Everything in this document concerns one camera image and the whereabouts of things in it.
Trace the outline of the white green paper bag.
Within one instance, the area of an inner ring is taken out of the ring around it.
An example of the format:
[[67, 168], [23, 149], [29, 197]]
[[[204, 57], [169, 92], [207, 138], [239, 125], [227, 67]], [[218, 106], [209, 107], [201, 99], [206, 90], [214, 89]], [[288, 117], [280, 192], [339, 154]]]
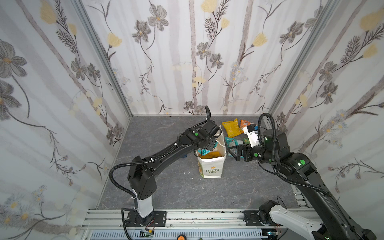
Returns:
[[223, 134], [221, 134], [216, 140], [217, 146], [214, 148], [214, 150], [220, 152], [222, 157], [214, 159], [201, 159], [201, 156], [198, 155], [197, 150], [195, 151], [195, 155], [198, 159], [199, 173], [204, 179], [222, 177], [224, 162], [227, 157], [227, 150]]

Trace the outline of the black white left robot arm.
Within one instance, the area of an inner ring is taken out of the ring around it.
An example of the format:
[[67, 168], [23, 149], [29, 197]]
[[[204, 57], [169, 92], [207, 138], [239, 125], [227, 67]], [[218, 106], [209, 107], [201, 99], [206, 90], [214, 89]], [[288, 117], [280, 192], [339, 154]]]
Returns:
[[[212, 151], [215, 142], [222, 133], [221, 128], [211, 120], [211, 111], [205, 107], [206, 119], [177, 136], [170, 144], [156, 154], [141, 158], [135, 157], [130, 163], [118, 164], [111, 168], [109, 178], [112, 184], [131, 195], [135, 203], [134, 212], [141, 226], [148, 226], [154, 221], [155, 211], [152, 195], [157, 189], [156, 177], [178, 159], [197, 150]], [[128, 182], [130, 188], [120, 185], [114, 178], [114, 171], [129, 167]]]

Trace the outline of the orange yellow snack packet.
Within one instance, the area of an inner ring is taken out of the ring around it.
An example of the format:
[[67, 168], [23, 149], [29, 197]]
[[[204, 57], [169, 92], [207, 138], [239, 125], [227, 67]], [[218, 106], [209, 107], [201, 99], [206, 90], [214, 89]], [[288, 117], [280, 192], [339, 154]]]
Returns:
[[220, 152], [209, 152], [201, 156], [201, 159], [214, 159], [214, 158], [220, 158], [220, 157], [222, 157], [222, 154]]

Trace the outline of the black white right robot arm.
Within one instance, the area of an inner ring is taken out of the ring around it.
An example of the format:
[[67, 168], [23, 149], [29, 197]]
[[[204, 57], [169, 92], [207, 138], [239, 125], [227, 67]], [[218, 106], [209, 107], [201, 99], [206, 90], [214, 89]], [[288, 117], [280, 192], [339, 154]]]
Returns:
[[243, 132], [249, 144], [228, 147], [236, 161], [253, 160], [269, 164], [272, 174], [296, 186], [320, 217], [320, 222], [301, 217], [269, 200], [256, 214], [245, 214], [246, 222], [255, 220], [264, 226], [283, 226], [307, 240], [375, 240], [372, 230], [362, 228], [343, 209], [325, 185], [316, 166], [302, 153], [291, 152], [287, 135], [278, 130], [274, 118], [263, 113], [257, 124], [249, 124]]

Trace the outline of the teal snack packet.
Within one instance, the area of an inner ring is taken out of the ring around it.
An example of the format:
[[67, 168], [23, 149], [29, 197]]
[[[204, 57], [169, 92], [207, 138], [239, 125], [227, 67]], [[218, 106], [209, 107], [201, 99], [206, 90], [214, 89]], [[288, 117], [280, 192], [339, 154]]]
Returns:
[[243, 141], [242, 140], [233, 139], [233, 138], [229, 138], [229, 137], [225, 137], [225, 143], [226, 143], [226, 146], [228, 148], [230, 148], [230, 147], [242, 145]]
[[207, 149], [198, 149], [197, 150], [197, 153], [199, 156], [206, 156], [206, 155], [212, 155], [212, 154], [215, 154], [217, 152], [217, 150], [207, 150]]

